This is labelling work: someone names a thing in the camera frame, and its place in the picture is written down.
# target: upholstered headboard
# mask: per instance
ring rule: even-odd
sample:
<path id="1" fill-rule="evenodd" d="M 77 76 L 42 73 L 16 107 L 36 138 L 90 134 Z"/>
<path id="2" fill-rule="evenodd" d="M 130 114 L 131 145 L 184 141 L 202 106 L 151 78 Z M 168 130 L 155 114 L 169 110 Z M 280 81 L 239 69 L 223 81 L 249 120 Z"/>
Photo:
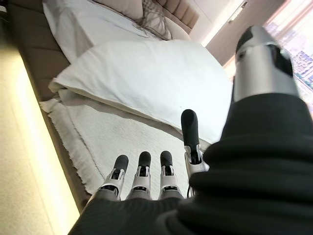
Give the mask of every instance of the upholstered headboard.
<path id="1" fill-rule="evenodd" d="M 154 0 L 163 7 L 164 15 L 182 27 L 188 34 L 195 26 L 199 14 L 188 0 Z"/>

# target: white blanket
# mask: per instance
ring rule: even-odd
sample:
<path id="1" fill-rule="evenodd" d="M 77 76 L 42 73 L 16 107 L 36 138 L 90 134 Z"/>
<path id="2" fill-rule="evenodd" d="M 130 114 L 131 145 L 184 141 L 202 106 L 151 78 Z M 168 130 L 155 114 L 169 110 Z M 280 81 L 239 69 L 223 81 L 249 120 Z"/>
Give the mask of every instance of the white blanket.
<path id="1" fill-rule="evenodd" d="M 199 136 L 219 140 L 231 83 L 200 44 L 172 41 L 108 42 L 93 47 L 50 84 L 180 129 L 180 115 L 194 110 Z"/>
<path id="2" fill-rule="evenodd" d="M 130 192 L 138 158 L 149 151 L 151 159 L 151 194 L 157 200 L 160 186 L 160 154 L 168 150 L 181 192 L 186 196 L 188 177 L 181 134 L 161 122 L 132 115 L 94 101 L 69 90 L 59 91 L 60 99 L 42 102 L 49 112 L 73 165 L 85 185 L 94 194 L 114 166 L 116 158 L 125 154 L 129 165 L 121 197 Z"/>

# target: floor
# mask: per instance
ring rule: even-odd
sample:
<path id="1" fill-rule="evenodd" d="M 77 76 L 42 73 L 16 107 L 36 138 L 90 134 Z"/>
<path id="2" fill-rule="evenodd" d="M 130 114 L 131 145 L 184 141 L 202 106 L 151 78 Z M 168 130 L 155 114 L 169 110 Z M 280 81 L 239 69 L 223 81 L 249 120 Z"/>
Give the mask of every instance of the floor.
<path id="1" fill-rule="evenodd" d="M 0 15 L 0 234 L 67 234 L 79 213 L 5 28 Z"/>

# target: bed frame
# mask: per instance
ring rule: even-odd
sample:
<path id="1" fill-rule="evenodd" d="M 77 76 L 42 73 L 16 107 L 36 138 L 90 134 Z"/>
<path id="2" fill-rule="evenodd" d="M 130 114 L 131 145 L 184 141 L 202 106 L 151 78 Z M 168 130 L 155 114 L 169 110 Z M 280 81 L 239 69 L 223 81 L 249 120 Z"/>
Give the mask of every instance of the bed frame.
<path id="1" fill-rule="evenodd" d="M 168 18 L 190 33 L 199 15 L 186 0 L 157 0 L 157 2 L 163 7 Z M 49 90 L 48 84 L 70 63 L 50 31 L 42 0 L 9 0 L 7 10 L 11 32 L 18 45 L 35 96 L 38 101 L 49 100 L 54 93 Z M 90 195 L 86 193 L 51 119 L 44 111 L 42 115 L 77 208 L 81 212 Z"/>

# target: decorative pillow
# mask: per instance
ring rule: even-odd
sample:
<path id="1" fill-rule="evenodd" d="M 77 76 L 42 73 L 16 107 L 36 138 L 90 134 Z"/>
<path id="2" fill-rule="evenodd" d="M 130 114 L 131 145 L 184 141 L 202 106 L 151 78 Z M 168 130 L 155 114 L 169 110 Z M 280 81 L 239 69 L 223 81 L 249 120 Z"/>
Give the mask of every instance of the decorative pillow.
<path id="1" fill-rule="evenodd" d="M 168 29 L 170 30 L 170 33 L 172 35 L 172 39 L 181 39 L 186 41 L 191 41 L 188 33 L 182 29 L 178 24 L 176 24 L 171 19 L 165 17 Z"/>
<path id="2" fill-rule="evenodd" d="M 108 6 L 124 16 L 139 21 L 143 17 L 142 0 L 94 0 Z"/>
<path id="3" fill-rule="evenodd" d="M 171 40 L 172 36 L 167 27 L 163 9 L 156 5 L 152 0 L 143 0 L 142 8 L 143 19 L 140 26 L 163 40 Z"/>

